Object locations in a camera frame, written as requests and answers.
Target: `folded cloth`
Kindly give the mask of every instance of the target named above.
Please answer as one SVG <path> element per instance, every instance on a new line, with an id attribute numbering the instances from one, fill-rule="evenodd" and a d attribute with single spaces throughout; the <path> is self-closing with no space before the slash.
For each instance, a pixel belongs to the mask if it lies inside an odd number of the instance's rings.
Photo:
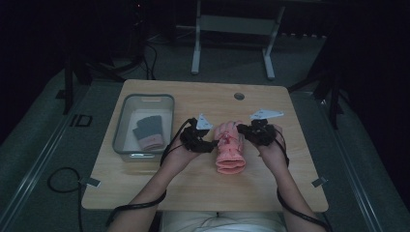
<path id="1" fill-rule="evenodd" d="M 155 115 L 136 122 L 137 128 L 132 130 L 141 150 L 152 150 L 163 147 L 162 118 Z"/>
<path id="2" fill-rule="evenodd" d="M 236 126 L 241 121 L 221 124 L 215 129 L 214 138 L 219 140 L 217 171 L 222 174 L 236 174 L 245 169 L 245 159 L 242 156 L 244 136 L 238 133 Z"/>

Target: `person's right hand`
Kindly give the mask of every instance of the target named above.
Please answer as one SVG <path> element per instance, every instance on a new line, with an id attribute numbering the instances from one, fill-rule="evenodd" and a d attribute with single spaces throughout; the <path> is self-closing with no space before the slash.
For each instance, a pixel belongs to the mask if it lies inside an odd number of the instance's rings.
<path id="1" fill-rule="evenodd" d="M 282 128 L 274 125 L 275 129 L 282 133 Z M 283 137 L 280 135 L 280 133 L 277 132 L 277 137 L 276 141 L 273 141 L 269 146 L 256 146 L 253 144 L 256 149 L 259 151 L 260 157 L 263 159 L 265 162 L 265 165 L 271 170 L 271 172 L 274 175 L 277 175 L 283 171 L 287 170 L 287 164 L 286 164 L 286 157 L 277 142 L 280 143 L 280 145 L 285 148 L 285 143 L 283 140 Z"/>

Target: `person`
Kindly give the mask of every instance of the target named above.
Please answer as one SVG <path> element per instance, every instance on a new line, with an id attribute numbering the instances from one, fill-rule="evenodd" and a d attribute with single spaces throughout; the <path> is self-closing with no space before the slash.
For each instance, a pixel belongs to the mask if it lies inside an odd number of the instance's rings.
<path id="1" fill-rule="evenodd" d="M 311 210 L 306 200 L 299 191 L 289 169 L 287 168 L 285 155 L 280 148 L 284 146 L 282 128 L 274 125 L 278 131 L 276 141 L 269 146 L 257 146 L 263 162 L 272 172 L 278 184 L 278 192 L 286 204 L 311 218 L 317 218 Z M 227 128 L 226 124 L 221 124 L 216 128 Z M 130 204 L 142 204 L 155 201 L 163 196 L 166 188 L 181 171 L 196 157 L 198 153 L 188 151 L 182 146 L 180 139 L 175 139 L 171 145 L 170 153 L 164 159 L 157 173 L 151 178 L 146 186 L 136 195 Z M 158 204 L 149 208 L 123 211 L 110 223 L 108 231 L 149 231 L 152 220 L 156 214 Z M 324 227 L 311 223 L 295 216 L 283 208 L 283 217 L 287 231 L 326 231 Z M 209 213 L 209 212 L 163 212 L 161 231 L 286 231 L 281 224 L 278 214 L 274 213 Z"/>

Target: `person's left hand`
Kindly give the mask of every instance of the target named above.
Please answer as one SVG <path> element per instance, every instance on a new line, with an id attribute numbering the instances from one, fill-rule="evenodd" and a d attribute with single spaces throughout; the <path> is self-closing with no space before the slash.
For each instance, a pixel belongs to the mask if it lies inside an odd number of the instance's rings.
<path id="1" fill-rule="evenodd" d="M 169 171 L 169 174 L 172 176 L 176 176 L 183 171 L 193 159 L 201 155 L 200 153 L 188 151 L 187 148 L 182 145 L 179 137 L 175 139 L 169 151 L 171 152 L 166 156 L 161 168 Z"/>

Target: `wooden table top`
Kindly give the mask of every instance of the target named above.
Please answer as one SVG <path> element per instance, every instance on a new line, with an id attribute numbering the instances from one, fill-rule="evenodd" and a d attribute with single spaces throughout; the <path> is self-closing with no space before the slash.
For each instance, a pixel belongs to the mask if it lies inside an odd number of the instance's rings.
<path id="1" fill-rule="evenodd" d="M 245 98 L 234 98 L 241 93 Z M 159 168 L 158 162 L 124 162 L 114 152 L 112 141 L 124 98 L 130 94 L 169 94 L 175 99 L 173 134 L 189 118 L 203 113 L 217 127 L 242 120 L 249 125 L 249 116 L 260 108 L 279 110 L 284 116 L 269 119 L 283 128 L 289 170 L 307 203 L 314 212 L 328 209 L 290 96 L 284 87 L 262 85 L 218 84 L 200 82 L 127 80 L 108 125 L 91 177 L 101 181 L 98 188 L 87 187 L 82 206 L 86 209 L 113 209 L 128 204 Z M 204 140 L 210 141 L 210 131 Z M 245 170 L 235 175 L 217 172 L 217 149 L 193 160 L 169 185 L 167 196 L 159 205 L 162 211 L 281 211 L 274 176 L 246 141 Z"/>

